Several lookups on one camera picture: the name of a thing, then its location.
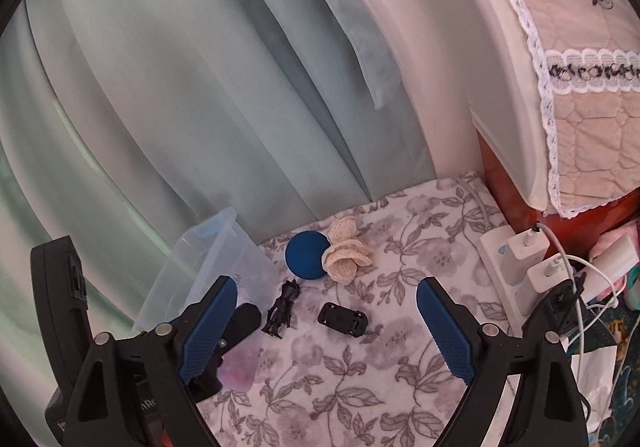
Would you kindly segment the black robot figure toy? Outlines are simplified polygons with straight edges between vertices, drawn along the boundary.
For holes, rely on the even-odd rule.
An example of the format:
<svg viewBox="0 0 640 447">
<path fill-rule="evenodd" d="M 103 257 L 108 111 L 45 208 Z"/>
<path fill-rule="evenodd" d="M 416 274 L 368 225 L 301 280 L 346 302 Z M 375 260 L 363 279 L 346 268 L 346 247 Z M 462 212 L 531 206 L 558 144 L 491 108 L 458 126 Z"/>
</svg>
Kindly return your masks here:
<svg viewBox="0 0 640 447">
<path fill-rule="evenodd" d="M 300 285 L 295 280 L 286 280 L 283 283 L 280 295 L 267 313 L 267 320 L 265 326 L 262 327 L 262 332 L 267 333 L 270 337 L 281 338 L 280 329 L 283 326 L 287 328 L 291 326 L 292 310 L 299 294 Z"/>
</svg>

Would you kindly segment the black toy car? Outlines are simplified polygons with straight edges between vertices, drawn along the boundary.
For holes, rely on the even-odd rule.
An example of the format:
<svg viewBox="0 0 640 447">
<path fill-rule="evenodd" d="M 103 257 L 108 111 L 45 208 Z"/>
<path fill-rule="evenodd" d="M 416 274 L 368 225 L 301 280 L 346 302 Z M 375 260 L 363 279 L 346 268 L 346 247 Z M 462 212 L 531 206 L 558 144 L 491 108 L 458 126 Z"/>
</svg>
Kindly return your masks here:
<svg viewBox="0 0 640 447">
<path fill-rule="evenodd" d="M 320 309 L 318 323 L 350 337 L 362 337 L 369 326 L 369 319 L 362 311 L 326 302 Z"/>
</svg>

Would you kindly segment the blue round ball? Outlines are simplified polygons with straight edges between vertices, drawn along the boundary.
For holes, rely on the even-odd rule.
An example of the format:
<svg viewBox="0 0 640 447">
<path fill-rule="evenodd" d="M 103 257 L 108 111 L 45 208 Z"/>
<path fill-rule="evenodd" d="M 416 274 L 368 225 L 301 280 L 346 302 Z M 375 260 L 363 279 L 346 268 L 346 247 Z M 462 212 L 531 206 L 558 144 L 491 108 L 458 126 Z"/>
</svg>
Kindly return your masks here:
<svg viewBox="0 0 640 447">
<path fill-rule="evenodd" d="M 319 231 L 296 233 L 285 248 L 286 266 L 300 279 L 320 279 L 326 275 L 322 267 L 322 255 L 329 247 L 329 239 Z"/>
</svg>

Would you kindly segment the cream lace fabric flower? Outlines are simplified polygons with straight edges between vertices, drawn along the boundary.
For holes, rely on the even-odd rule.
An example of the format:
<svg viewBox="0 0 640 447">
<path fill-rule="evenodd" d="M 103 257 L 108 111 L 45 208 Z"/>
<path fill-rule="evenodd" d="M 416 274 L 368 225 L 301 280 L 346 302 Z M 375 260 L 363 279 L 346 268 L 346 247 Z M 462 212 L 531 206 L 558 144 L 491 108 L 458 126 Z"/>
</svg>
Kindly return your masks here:
<svg viewBox="0 0 640 447">
<path fill-rule="evenodd" d="M 326 232 L 330 246 L 322 253 L 321 267 L 339 285 L 354 281 L 359 268 L 373 264 L 373 251 L 357 236 L 356 217 L 334 219 Z"/>
</svg>

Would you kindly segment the black small device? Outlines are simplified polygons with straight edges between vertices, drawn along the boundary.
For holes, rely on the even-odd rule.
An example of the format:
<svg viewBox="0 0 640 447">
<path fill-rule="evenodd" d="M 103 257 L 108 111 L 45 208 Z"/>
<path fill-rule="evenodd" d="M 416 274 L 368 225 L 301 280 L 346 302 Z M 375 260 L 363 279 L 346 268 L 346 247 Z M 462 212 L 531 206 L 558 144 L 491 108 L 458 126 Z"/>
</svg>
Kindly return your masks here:
<svg viewBox="0 0 640 447">
<path fill-rule="evenodd" d="M 584 291 L 582 280 L 573 283 L 572 280 L 567 279 L 555 285 L 540 303 L 550 330 L 559 334 L 560 337 L 574 331 L 582 321 L 577 310 L 582 307 L 580 300 L 582 291 Z"/>
</svg>

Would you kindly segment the red pink toy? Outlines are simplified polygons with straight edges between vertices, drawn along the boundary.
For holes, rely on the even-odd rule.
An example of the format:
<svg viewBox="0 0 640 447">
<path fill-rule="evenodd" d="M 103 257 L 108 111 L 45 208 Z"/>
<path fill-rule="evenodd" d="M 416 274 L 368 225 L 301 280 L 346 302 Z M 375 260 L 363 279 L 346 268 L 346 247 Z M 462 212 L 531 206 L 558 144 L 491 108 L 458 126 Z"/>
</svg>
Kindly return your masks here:
<svg viewBox="0 0 640 447">
<path fill-rule="evenodd" d="M 247 392 L 253 385 L 257 370 L 259 346 L 244 341 L 231 349 L 218 369 L 218 378 L 226 389 Z"/>
</svg>

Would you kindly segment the white charger plug lower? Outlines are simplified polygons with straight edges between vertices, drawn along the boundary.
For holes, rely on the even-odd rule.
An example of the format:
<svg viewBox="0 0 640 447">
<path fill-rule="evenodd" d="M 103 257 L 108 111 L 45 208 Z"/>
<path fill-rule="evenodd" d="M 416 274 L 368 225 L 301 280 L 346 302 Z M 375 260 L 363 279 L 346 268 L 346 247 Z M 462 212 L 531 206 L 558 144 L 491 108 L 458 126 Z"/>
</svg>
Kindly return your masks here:
<svg viewBox="0 0 640 447">
<path fill-rule="evenodd" d="M 532 311 L 555 285 L 568 279 L 570 275 L 563 257 L 556 253 L 529 268 L 518 295 L 527 303 L 527 311 Z"/>
</svg>

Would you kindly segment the white charger plug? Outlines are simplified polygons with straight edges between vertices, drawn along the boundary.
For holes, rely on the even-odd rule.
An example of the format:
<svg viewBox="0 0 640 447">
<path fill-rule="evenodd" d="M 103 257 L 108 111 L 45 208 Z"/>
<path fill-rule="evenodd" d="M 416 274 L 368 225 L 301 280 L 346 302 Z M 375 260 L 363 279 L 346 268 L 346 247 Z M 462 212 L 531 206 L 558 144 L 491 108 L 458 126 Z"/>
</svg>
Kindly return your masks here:
<svg viewBox="0 0 640 447">
<path fill-rule="evenodd" d="M 529 268 L 518 295 L 527 303 L 527 311 L 532 311 L 555 285 L 568 279 L 570 275 L 563 257 L 556 253 Z"/>
<path fill-rule="evenodd" d="M 506 255 L 502 261 L 502 274 L 508 285 L 522 282 L 530 267 L 540 263 L 550 242 L 538 228 L 529 228 L 506 240 Z"/>
</svg>

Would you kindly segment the white charger plug upper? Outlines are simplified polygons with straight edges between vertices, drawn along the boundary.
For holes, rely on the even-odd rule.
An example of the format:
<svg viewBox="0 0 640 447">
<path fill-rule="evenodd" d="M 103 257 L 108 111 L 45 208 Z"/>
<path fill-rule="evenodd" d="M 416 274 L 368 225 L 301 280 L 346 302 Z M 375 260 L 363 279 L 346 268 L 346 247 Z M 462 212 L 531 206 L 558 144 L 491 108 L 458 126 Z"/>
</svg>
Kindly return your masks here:
<svg viewBox="0 0 640 447">
<path fill-rule="evenodd" d="M 506 255 L 502 261 L 502 274 L 508 285 L 522 282 L 530 267 L 540 263 L 550 242 L 538 228 L 529 228 L 506 240 Z"/>
</svg>

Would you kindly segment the clear plastic storage bin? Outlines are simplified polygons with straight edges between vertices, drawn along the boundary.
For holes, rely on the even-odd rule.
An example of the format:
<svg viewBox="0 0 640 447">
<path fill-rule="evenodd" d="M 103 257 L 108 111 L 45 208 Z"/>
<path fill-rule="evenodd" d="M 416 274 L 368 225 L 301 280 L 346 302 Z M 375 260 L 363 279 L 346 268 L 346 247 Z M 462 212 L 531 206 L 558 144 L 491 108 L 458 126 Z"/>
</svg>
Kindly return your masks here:
<svg viewBox="0 0 640 447">
<path fill-rule="evenodd" d="M 149 331 L 178 317 L 220 276 L 235 282 L 238 305 L 251 303 L 267 316 L 277 296 L 278 267 L 248 237 L 232 207 L 183 233 L 143 302 L 134 329 Z"/>
</svg>

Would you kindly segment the white power strip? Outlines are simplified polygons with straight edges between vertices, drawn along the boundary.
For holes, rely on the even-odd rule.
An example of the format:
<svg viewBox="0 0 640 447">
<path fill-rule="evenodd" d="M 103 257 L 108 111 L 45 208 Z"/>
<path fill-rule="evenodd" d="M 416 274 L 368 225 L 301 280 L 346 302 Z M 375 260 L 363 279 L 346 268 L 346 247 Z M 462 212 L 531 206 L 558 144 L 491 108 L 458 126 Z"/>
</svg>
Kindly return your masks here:
<svg viewBox="0 0 640 447">
<path fill-rule="evenodd" d="M 524 280 L 517 285 L 508 285 L 501 270 L 503 257 L 506 255 L 506 240 L 514 235 L 517 233 L 514 233 L 509 225 L 491 229 L 480 236 L 478 251 L 480 251 L 480 258 L 498 293 L 512 334 L 514 337 L 521 337 L 526 317 L 521 313 L 515 295 L 521 289 Z"/>
</svg>

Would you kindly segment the floral grey white blanket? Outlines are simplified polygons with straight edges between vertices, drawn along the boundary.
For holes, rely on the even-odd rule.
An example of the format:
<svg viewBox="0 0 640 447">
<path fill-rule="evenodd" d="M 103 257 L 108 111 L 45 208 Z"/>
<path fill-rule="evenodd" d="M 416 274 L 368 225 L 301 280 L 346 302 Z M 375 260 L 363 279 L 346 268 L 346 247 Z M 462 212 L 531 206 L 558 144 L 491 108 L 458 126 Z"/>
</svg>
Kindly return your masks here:
<svg viewBox="0 0 640 447">
<path fill-rule="evenodd" d="M 464 392 L 416 308 L 432 276 L 482 323 L 508 326 L 477 245 L 504 217 L 475 173 L 352 207 L 373 264 L 349 285 L 302 283 L 291 326 L 264 337 L 252 387 L 224 389 L 201 414 L 225 446 L 429 446 Z M 326 302 L 362 311 L 350 337 L 318 323 Z"/>
</svg>

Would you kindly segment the pale green curtain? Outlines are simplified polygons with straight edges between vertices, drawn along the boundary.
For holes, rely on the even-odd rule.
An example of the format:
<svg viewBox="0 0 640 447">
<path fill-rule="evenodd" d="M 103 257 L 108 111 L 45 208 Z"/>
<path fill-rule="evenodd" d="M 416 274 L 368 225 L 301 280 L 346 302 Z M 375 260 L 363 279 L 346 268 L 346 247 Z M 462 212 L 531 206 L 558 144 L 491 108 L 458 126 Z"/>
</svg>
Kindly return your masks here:
<svg viewBox="0 0 640 447">
<path fill-rule="evenodd" d="M 1 37 L 2 269 L 70 236 L 129 323 L 226 207 L 256 242 L 434 175 L 362 0 L 22 0 Z"/>
</svg>

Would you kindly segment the white appliance cabinet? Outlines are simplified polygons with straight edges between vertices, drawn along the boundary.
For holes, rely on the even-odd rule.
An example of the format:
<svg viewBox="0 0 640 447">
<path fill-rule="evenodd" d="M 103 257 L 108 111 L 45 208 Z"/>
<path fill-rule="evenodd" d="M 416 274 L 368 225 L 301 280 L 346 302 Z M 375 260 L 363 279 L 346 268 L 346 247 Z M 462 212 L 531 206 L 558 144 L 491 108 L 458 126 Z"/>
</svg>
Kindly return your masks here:
<svg viewBox="0 0 640 447">
<path fill-rule="evenodd" d="M 510 0 L 461 0 L 456 47 L 480 91 L 469 100 L 474 126 L 526 205 L 544 211 L 548 151 L 538 77 Z"/>
</svg>

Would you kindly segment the quilted lace trimmed cover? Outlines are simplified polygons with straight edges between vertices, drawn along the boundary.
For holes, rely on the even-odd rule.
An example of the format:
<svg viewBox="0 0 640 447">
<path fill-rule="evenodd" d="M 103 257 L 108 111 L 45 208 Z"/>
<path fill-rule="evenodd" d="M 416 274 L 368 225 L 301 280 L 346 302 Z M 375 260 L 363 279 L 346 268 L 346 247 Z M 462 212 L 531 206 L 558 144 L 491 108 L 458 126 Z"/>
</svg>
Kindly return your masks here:
<svg viewBox="0 0 640 447">
<path fill-rule="evenodd" d="M 565 218 L 639 187 L 639 17 L 629 0 L 509 0 L 538 80 L 549 203 Z"/>
</svg>

